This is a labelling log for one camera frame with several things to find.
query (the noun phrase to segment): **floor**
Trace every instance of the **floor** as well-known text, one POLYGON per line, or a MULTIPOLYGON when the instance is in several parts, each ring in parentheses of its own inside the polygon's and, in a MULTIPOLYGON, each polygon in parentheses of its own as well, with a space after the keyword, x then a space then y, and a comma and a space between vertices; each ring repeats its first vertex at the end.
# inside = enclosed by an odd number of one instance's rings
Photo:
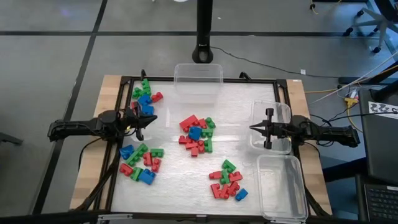
MULTIPOLYGON (((376 8, 373 2, 316 5, 317 15, 308 9, 308 0, 215 0, 212 30, 224 33, 212 37, 211 44, 286 70, 337 77, 359 77, 395 52, 395 34, 389 33, 376 55, 371 49, 377 45, 377 35, 341 37, 354 21, 370 18, 355 19, 354 15, 362 7, 376 8)), ((103 75, 138 75, 142 68, 148 75, 173 75, 176 64, 192 62, 195 46, 195 36, 180 35, 180 31, 195 29, 195 0, 1 1, 0 131, 22 138, 24 143, 19 147, 0 145, 0 216, 30 213, 52 152, 46 137, 49 124, 63 118, 67 105, 73 109, 67 111, 72 119, 89 119, 103 75), (102 19, 98 17, 101 4, 102 19)), ((368 35, 372 29, 356 32, 368 35)), ((244 71, 252 78, 302 79, 306 91, 327 90, 338 84, 336 78, 292 75, 232 58, 217 49, 213 52, 213 63, 224 68, 225 77, 238 77, 244 71)), ((307 101, 323 95, 307 94, 307 101)), ((331 118, 345 106, 333 95, 309 108, 311 114, 331 118)), ((359 107, 352 113, 359 113, 359 107)), ((361 126, 359 119, 354 122, 361 126)), ((349 122, 342 119, 335 125, 349 122)), ((78 156, 88 141, 75 137, 64 142, 43 212, 69 209, 78 156)), ((363 157, 364 146, 351 149, 334 144, 321 147, 320 153, 322 166, 329 167, 363 157)), ((355 217, 353 180, 328 184, 328 193, 336 214, 355 217)))

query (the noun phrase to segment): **transparent storage box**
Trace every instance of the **transparent storage box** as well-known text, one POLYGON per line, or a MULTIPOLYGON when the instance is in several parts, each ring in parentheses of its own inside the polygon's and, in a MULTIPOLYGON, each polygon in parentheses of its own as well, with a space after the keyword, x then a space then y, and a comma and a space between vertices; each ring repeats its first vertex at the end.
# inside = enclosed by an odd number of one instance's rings
MULTIPOLYGON (((256 100, 252 104, 250 125, 258 124, 267 119, 266 109, 273 108, 274 115, 272 122, 289 123, 291 119, 290 108, 284 103, 270 102, 266 100, 256 100)), ((271 136, 272 149, 264 148, 264 141, 267 139, 261 133, 255 130, 249 130, 249 144, 253 150, 264 154, 288 154, 292 150, 292 144, 289 138, 278 139, 271 136)))
POLYGON ((278 223, 305 222, 308 207, 300 161, 296 157, 260 155, 257 178, 264 218, 278 223))

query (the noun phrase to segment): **white cable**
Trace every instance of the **white cable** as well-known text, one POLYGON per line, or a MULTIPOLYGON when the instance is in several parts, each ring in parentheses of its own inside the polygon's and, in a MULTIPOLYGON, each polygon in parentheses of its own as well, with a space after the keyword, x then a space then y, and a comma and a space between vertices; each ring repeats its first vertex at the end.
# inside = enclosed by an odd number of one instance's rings
POLYGON ((351 83, 349 83, 349 84, 347 84, 347 85, 341 87, 340 89, 335 90, 335 91, 333 91, 333 92, 327 94, 326 96, 321 97, 321 98, 315 100, 315 101, 312 102, 312 103, 309 103, 308 105, 311 105, 311 104, 314 104, 314 103, 316 103, 316 102, 318 102, 318 101, 321 101, 321 100, 325 99, 326 97, 329 97, 330 95, 335 94, 335 93, 337 93, 338 91, 340 91, 340 90, 346 88, 347 86, 350 86, 350 85, 354 84, 356 81, 358 81, 358 80, 364 78, 365 76, 369 75, 371 72, 373 72, 373 71, 375 71, 376 69, 378 69, 381 65, 384 65, 388 60, 390 60, 390 59, 391 59, 393 56, 395 56, 396 54, 398 54, 398 51, 395 52, 393 55, 391 55, 389 58, 387 58, 385 61, 383 61, 380 65, 376 66, 376 68, 370 70, 370 71, 369 71, 368 73, 366 73, 365 75, 363 75, 363 76, 357 78, 356 80, 354 80, 354 81, 352 81, 351 83))

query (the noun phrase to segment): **wooden table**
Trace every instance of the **wooden table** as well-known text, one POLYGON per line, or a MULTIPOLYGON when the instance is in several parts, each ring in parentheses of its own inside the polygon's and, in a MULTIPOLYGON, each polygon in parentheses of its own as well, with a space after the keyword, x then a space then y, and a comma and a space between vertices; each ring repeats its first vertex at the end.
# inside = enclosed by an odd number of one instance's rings
MULTIPOLYGON (((121 77, 122 76, 119 75, 104 76, 94 112, 94 117, 97 117, 103 111, 114 110, 121 77)), ((305 99, 302 81, 287 80, 287 87, 293 115, 303 115, 309 118, 310 113, 308 111, 307 100, 305 99)), ((279 93, 280 98, 283 99, 283 91, 280 90, 279 93)), ((126 94, 127 88, 124 91, 121 107, 124 106, 126 94)), ((76 180, 75 191, 70 203, 70 208, 79 206, 97 184, 104 159, 105 146, 106 142, 98 141, 85 149, 83 158, 81 160, 78 178, 76 180)), ((304 144, 303 146, 300 146, 300 158, 302 161, 305 185, 315 197, 315 200, 322 206, 322 208, 331 214, 328 193, 326 191, 326 183, 323 179, 323 172, 318 152, 312 146, 304 144)), ((108 184, 109 181, 104 187, 101 203, 99 206, 100 208, 104 208, 105 206, 108 184)))

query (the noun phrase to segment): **black and white sticker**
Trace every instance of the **black and white sticker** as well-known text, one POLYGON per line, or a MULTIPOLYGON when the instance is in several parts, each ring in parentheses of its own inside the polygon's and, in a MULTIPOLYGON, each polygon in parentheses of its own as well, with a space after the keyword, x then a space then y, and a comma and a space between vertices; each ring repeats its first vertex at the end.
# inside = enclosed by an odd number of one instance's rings
MULTIPOLYGON (((369 113, 382 113, 382 112, 398 113, 398 106, 369 101, 369 113)), ((375 115, 392 118, 392 119, 398 119, 398 114, 375 114, 375 115)))

